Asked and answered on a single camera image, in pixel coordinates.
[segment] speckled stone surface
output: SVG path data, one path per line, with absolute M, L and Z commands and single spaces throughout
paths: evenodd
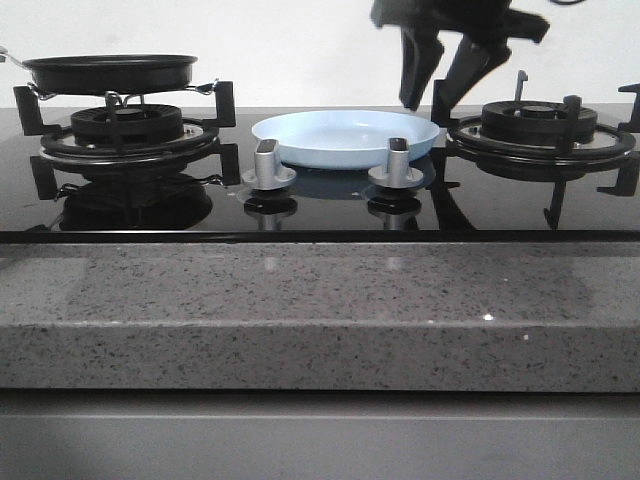
M 635 244 L 0 246 L 0 388 L 640 391 Z

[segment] black frying pan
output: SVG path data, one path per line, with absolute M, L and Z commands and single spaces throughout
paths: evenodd
M 130 95 L 187 87 L 196 60 L 186 55 L 99 55 L 38 58 L 22 65 L 45 92 L 104 95 L 115 91 Z

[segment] plate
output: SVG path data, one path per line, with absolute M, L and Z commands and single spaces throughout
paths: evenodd
M 323 110 L 272 117 L 253 126 L 257 140 L 280 142 L 283 162 L 301 167 L 362 170 L 387 161 L 389 138 L 406 138 L 417 160 L 433 147 L 440 127 L 416 115 L 369 110 Z

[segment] gas stove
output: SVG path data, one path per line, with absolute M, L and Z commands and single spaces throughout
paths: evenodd
M 619 125 L 628 106 L 578 97 L 519 93 L 464 118 L 436 105 L 448 129 L 411 164 L 419 186 L 287 166 L 291 181 L 256 189 L 247 172 L 265 152 L 251 128 L 286 111 L 236 110 L 231 82 L 189 89 L 215 95 L 215 118 L 109 91 L 104 107 L 63 112 L 63 127 L 43 121 L 46 92 L 16 87 L 26 135 L 0 143 L 0 241 L 640 240 L 637 104 Z M 15 131 L 15 111 L 0 121 Z

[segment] stove knob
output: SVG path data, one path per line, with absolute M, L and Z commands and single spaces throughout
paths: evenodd
M 242 174 L 245 185 L 254 190 L 278 190 L 291 185 L 296 171 L 280 162 L 277 140 L 262 140 L 255 152 L 255 169 Z
M 409 144 L 404 138 L 389 139 L 389 160 L 369 170 L 369 180 L 385 188 L 414 188 L 424 181 L 424 174 L 409 166 Z

